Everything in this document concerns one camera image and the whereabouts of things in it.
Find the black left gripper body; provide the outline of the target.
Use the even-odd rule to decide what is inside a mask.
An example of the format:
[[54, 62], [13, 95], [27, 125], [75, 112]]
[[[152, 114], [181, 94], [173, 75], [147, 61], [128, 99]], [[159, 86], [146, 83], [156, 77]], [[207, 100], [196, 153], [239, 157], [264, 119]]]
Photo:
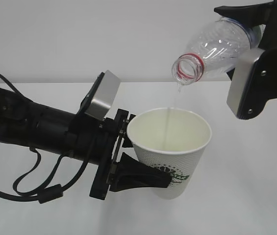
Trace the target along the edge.
[[71, 144], [70, 157], [81, 160], [82, 165], [76, 175], [66, 184], [72, 187], [81, 177], [88, 164], [98, 166], [93, 179], [90, 197], [104, 200], [114, 180], [111, 168], [116, 166], [129, 111], [118, 109], [113, 119], [97, 120], [86, 114], [68, 113], [66, 140]]

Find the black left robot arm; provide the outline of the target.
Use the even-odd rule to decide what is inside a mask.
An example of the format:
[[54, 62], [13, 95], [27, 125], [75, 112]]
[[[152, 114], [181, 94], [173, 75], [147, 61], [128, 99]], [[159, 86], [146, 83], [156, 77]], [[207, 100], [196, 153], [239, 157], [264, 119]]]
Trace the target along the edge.
[[25, 146], [33, 153], [45, 150], [82, 161], [77, 174], [65, 185], [51, 186], [52, 172], [38, 188], [16, 195], [0, 191], [0, 198], [40, 203], [54, 200], [81, 177], [88, 164], [98, 166], [90, 190], [93, 198], [104, 200], [109, 191], [167, 188], [169, 173], [125, 153], [117, 160], [120, 147], [131, 147], [126, 127], [132, 118], [128, 111], [119, 109], [113, 119], [98, 120], [82, 112], [72, 114], [38, 104], [0, 88], [0, 142]]

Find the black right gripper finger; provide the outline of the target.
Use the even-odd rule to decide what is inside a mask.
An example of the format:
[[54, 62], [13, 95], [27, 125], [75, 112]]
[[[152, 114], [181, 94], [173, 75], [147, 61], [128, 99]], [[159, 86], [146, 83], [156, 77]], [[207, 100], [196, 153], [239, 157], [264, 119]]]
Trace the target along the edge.
[[245, 6], [219, 6], [214, 8], [214, 12], [245, 26], [257, 26], [267, 23], [274, 3], [271, 1]]
[[227, 75], [228, 75], [230, 81], [231, 81], [232, 78], [233, 78], [234, 71], [235, 71], [235, 68], [233, 68], [233, 69], [231, 69], [231, 70], [229, 70], [229, 71], [227, 72]]

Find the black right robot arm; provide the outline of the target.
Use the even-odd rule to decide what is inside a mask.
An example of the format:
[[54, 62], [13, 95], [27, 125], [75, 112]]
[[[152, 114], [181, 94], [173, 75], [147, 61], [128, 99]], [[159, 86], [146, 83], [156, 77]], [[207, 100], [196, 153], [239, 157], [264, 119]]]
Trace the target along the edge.
[[233, 69], [228, 103], [239, 106], [277, 96], [277, 0], [246, 6], [219, 6], [214, 12], [246, 26], [265, 26], [258, 48], [244, 54]]

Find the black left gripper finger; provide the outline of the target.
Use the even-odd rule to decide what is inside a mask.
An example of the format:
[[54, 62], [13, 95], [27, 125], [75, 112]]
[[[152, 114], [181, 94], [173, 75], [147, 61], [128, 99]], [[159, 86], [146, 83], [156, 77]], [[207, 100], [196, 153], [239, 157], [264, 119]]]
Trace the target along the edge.
[[136, 115], [131, 114], [129, 118], [126, 120], [126, 126], [124, 128], [124, 141], [122, 144], [123, 148], [132, 148], [133, 144], [129, 138], [129, 126], [131, 124], [131, 121], [136, 117]]
[[119, 192], [133, 188], [167, 188], [171, 180], [170, 173], [147, 166], [123, 153], [120, 161], [111, 166], [109, 190]]

